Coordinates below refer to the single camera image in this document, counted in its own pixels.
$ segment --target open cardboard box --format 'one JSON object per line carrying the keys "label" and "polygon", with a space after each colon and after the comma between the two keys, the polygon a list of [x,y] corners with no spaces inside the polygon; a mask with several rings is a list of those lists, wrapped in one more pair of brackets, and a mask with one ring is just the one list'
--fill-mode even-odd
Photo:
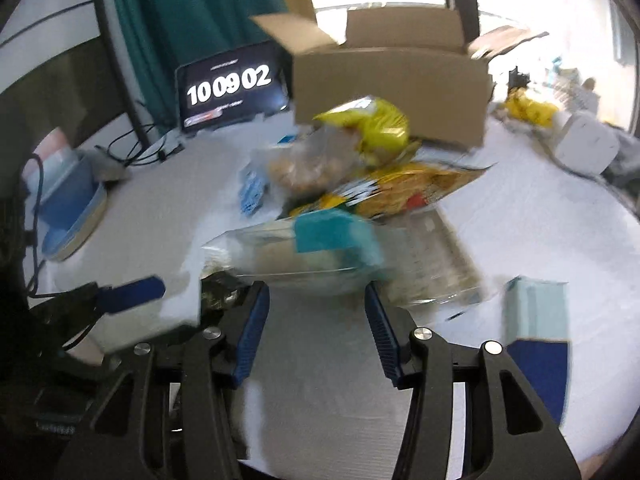
{"label": "open cardboard box", "polygon": [[[347,16],[344,45],[297,14],[252,17],[293,57],[297,122],[373,95],[407,115],[414,137],[482,145],[492,90],[487,59],[500,52],[472,59],[452,9],[388,6],[349,10]],[[518,44],[532,37],[525,31]]]}

